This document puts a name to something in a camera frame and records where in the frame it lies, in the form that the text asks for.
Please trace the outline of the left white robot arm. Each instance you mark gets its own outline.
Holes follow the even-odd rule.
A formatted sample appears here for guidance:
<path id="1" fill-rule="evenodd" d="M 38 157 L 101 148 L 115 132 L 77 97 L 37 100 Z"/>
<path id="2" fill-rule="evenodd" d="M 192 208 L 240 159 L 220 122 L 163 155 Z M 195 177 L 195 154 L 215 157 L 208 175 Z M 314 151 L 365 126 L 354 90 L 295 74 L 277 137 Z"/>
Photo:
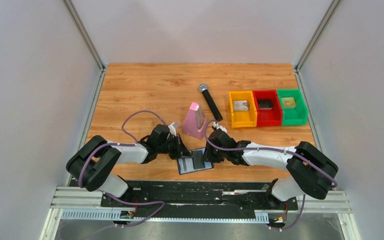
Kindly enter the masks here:
<path id="1" fill-rule="evenodd" d="M 174 127 L 158 124 L 137 143 L 112 142 L 95 135 L 68 160 L 66 170 L 77 180 L 80 188 L 110 194 L 115 202 L 126 207 L 132 203 L 133 193 L 122 177 L 112 174 L 114 166 L 147 164 L 159 154 L 167 154 L 172 160 L 191 156 Z"/>

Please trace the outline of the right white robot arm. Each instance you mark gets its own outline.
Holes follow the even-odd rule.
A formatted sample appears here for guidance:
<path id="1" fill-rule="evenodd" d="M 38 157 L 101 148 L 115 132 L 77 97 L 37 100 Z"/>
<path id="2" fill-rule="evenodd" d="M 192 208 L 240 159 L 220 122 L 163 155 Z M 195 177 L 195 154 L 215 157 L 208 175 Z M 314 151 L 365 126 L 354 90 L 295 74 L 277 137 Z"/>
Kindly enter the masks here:
<path id="1" fill-rule="evenodd" d="M 234 165 L 288 171 L 289 177 L 276 178 L 268 187 L 265 201 L 272 209 L 301 195 L 324 200 L 328 191 L 338 185 L 335 180 L 338 166 L 307 141 L 301 141 L 297 146 L 274 147 L 249 140 L 235 141 L 225 131 L 216 129 L 206 138 L 203 159 L 212 163 L 228 160 Z"/>

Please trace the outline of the blue leather card holder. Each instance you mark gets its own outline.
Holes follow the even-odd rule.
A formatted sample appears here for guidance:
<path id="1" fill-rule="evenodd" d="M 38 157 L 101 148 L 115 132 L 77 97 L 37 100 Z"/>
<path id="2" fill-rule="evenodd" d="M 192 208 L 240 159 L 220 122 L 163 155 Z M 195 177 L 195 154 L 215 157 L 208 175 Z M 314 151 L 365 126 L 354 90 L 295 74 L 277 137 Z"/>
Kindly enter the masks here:
<path id="1" fill-rule="evenodd" d="M 178 158 L 176 161 L 179 175 L 213 169 L 213 163 L 202 160 L 204 152 L 205 148 L 197 148 L 191 151 L 191 156 L 181 156 Z"/>

